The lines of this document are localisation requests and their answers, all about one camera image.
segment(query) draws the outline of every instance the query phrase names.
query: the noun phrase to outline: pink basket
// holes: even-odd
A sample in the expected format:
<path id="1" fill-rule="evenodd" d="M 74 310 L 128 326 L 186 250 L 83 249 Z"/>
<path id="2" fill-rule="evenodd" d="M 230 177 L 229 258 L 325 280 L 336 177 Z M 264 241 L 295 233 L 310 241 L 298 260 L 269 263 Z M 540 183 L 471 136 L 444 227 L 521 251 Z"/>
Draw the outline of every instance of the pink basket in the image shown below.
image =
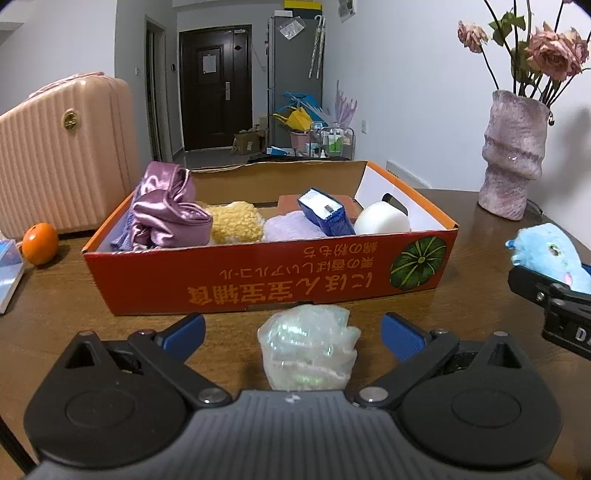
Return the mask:
<path id="1" fill-rule="evenodd" d="M 291 135 L 291 147 L 304 155 L 309 155 L 307 143 L 310 143 L 309 134 L 301 134 L 298 132 L 290 132 Z"/>

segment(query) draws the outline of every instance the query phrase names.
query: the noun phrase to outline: dark brown door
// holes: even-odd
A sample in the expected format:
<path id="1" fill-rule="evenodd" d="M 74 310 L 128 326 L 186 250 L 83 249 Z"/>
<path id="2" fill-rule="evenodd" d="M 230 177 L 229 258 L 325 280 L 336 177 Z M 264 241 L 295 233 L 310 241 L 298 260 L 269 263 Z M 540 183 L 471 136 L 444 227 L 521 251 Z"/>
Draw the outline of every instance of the dark brown door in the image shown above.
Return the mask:
<path id="1" fill-rule="evenodd" d="M 250 26 L 181 32 L 185 150 L 230 147 L 252 127 Z"/>

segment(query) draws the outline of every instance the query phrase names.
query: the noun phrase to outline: dried rose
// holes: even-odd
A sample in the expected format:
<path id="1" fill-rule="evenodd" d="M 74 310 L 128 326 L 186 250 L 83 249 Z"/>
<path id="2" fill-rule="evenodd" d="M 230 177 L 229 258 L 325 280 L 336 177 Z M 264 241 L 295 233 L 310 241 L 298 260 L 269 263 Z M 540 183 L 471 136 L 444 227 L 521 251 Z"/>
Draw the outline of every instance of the dried rose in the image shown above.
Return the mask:
<path id="1" fill-rule="evenodd" d="M 589 59 L 589 48 L 587 42 L 581 38 L 579 32 L 574 28 L 564 33 L 564 36 L 569 39 L 573 44 L 571 50 L 573 50 L 574 56 L 577 57 L 579 64 L 582 65 Z"/>
<path id="2" fill-rule="evenodd" d="M 563 82 L 581 72 L 573 43 L 564 35 L 558 35 L 546 22 L 543 30 L 536 27 L 525 51 L 531 55 L 527 59 L 530 68 L 553 80 Z"/>
<path id="3" fill-rule="evenodd" d="M 482 53 L 482 42 L 488 42 L 486 32 L 473 23 L 457 23 L 457 37 L 473 53 Z"/>

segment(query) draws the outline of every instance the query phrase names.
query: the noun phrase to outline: green leaf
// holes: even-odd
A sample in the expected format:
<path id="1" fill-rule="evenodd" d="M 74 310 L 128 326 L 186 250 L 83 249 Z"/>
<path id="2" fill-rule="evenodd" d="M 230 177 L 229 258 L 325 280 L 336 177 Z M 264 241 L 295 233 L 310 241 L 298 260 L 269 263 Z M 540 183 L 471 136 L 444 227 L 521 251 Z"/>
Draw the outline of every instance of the green leaf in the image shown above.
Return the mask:
<path id="1" fill-rule="evenodd" d="M 489 26 L 494 30 L 492 39 L 500 46 L 505 44 L 505 39 L 513 31 L 514 27 L 520 28 L 524 31 L 527 27 L 525 24 L 525 17 L 523 15 L 521 17 L 516 17 L 512 12 L 506 12 L 505 15 L 503 15 L 503 17 L 499 20 L 499 25 L 497 25 L 496 21 L 493 20 L 491 23 L 489 23 Z"/>
<path id="2" fill-rule="evenodd" d="M 519 65 L 517 68 L 517 81 L 521 83 L 526 83 L 528 85 L 535 85 L 538 78 L 540 78 L 541 73 L 534 72 L 527 63 L 527 59 L 529 58 L 530 54 L 525 51 L 527 48 L 528 43 L 526 41 L 520 41 L 518 43 L 518 60 Z M 515 56 L 515 49 L 511 49 L 511 76 L 514 75 L 514 63 L 513 58 Z M 529 76 L 534 74 L 533 78 L 528 80 Z"/>
<path id="3" fill-rule="evenodd" d="M 520 28 L 523 31 L 525 31 L 526 25 L 525 25 L 525 16 L 520 16 L 520 17 L 516 17 L 513 15 L 513 18 L 511 19 L 511 25 L 513 25 L 514 27 Z"/>

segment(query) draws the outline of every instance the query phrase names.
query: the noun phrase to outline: orange cardboard box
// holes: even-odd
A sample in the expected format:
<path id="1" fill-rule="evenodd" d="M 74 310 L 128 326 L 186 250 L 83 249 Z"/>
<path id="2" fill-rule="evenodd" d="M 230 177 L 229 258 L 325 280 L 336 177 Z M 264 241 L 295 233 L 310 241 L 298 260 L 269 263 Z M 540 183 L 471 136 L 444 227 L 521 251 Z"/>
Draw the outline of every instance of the orange cardboard box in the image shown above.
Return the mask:
<path id="1" fill-rule="evenodd" d="M 334 303 L 435 288 L 457 225 L 419 192 L 373 162 L 255 163 L 192 171 L 197 199 L 245 200 L 270 218 L 281 195 L 315 187 L 367 207 L 393 195 L 412 232 L 287 242 L 112 252 L 131 196 L 83 249 L 116 315 L 239 312 L 277 304 Z"/>

